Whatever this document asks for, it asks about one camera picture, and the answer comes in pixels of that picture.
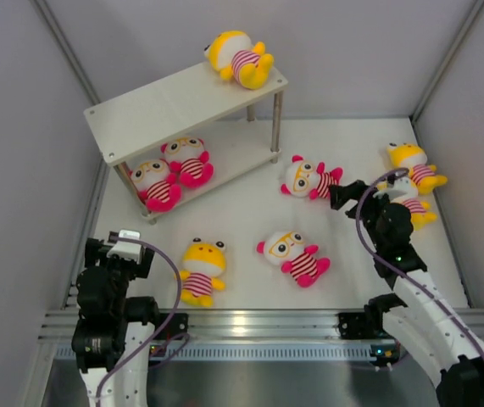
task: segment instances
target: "gray floor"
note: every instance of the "gray floor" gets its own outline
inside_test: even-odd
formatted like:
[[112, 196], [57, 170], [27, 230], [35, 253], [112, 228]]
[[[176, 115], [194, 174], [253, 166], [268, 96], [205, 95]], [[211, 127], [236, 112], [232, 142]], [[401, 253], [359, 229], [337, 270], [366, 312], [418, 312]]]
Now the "gray floor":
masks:
[[[153, 407], [437, 406], [413, 360], [378, 373], [331, 362], [175, 362], [147, 382]], [[75, 362], [56, 361], [42, 407], [88, 405]]]

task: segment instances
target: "plush toy head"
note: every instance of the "plush toy head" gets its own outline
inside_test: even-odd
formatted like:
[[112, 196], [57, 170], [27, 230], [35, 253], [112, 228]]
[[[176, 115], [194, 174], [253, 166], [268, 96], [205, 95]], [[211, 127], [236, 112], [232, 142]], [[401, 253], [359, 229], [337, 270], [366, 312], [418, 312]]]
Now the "plush toy head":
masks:
[[221, 241], [205, 243], [195, 237], [183, 255], [183, 268], [191, 273], [217, 277], [226, 268], [225, 251], [226, 245]]
[[214, 70], [228, 66], [238, 51], [249, 51], [252, 48], [251, 38], [243, 31], [225, 31], [204, 49], [204, 56]]
[[277, 231], [260, 242], [257, 251], [273, 265], [296, 259], [305, 248], [302, 235], [296, 231]]
[[419, 196], [417, 186], [408, 176], [398, 178], [393, 184], [382, 182], [377, 187], [379, 191], [374, 193], [375, 198], [386, 194], [391, 201], [404, 201], [405, 199], [417, 198]]
[[165, 180], [169, 174], [170, 169], [162, 159], [150, 159], [131, 171], [131, 180], [136, 189], [141, 192], [147, 191], [153, 184]]
[[319, 185], [319, 180], [315, 164], [294, 155], [292, 164], [285, 171], [285, 183], [281, 185], [281, 191], [295, 197], [307, 197]]
[[166, 162], [178, 161], [182, 163], [187, 159], [197, 159], [205, 149], [204, 142], [199, 138], [184, 137], [163, 144], [160, 151], [163, 152]]
[[397, 145], [394, 142], [390, 142], [387, 146], [387, 152], [395, 168], [412, 168], [418, 164], [426, 164], [428, 160], [424, 150], [414, 144], [404, 143]]

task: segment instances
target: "gray wall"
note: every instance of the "gray wall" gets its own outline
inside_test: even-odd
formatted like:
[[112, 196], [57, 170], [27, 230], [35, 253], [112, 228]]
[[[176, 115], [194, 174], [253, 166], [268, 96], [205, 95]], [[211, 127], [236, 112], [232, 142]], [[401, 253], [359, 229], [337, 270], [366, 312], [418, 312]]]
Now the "gray wall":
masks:
[[0, 406], [59, 306], [98, 153], [86, 100], [30, 2], [0, 0]]
[[104, 99], [242, 29], [289, 79], [286, 114], [311, 116], [410, 114], [473, 1], [49, 0]]
[[484, 306], [484, 14], [420, 120], [438, 194], [474, 302]]

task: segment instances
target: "robotic arm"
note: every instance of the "robotic arm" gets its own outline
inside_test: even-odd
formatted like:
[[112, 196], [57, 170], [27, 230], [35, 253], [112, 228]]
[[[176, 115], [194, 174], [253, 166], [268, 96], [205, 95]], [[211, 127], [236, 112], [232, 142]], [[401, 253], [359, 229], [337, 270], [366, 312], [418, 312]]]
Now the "robotic arm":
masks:
[[[393, 183], [396, 176], [388, 178]], [[439, 293], [425, 263], [410, 244], [410, 212], [362, 181], [331, 186], [331, 207], [357, 204], [347, 215], [360, 219], [376, 251], [377, 274], [393, 293], [373, 298], [364, 307], [374, 332], [395, 337], [431, 379], [443, 407], [484, 405], [484, 342], [459, 318]]]

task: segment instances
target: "shelf leg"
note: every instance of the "shelf leg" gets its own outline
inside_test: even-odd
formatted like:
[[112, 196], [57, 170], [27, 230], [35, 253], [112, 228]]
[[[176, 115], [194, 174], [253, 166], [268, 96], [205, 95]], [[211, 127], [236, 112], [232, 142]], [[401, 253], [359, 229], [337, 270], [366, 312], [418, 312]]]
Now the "shelf leg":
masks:
[[[279, 151], [279, 133], [281, 126], [281, 109], [283, 108], [283, 91], [274, 95], [274, 115], [272, 122], [272, 152]], [[277, 163], [277, 157], [272, 159], [272, 163]]]
[[255, 105], [250, 104], [248, 106], [248, 121], [255, 121]]
[[131, 181], [131, 173], [129, 170], [129, 166], [126, 163], [121, 163], [116, 165], [114, 169], [115, 169], [115, 172], [117, 172], [117, 175], [120, 176], [121, 180], [129, 190], [129, 192], [131, 193], [131, 196], [134, 198], [134, 201], [136, 201], [136, 204], [138, 205], [138, 208], [142, 212], [142, 215], [149, 216], [151, 212], [149, 212], [149, 209], [146, 208], [146, 205], [144, 205], [140, 197], [138, 197], [138, 191]]

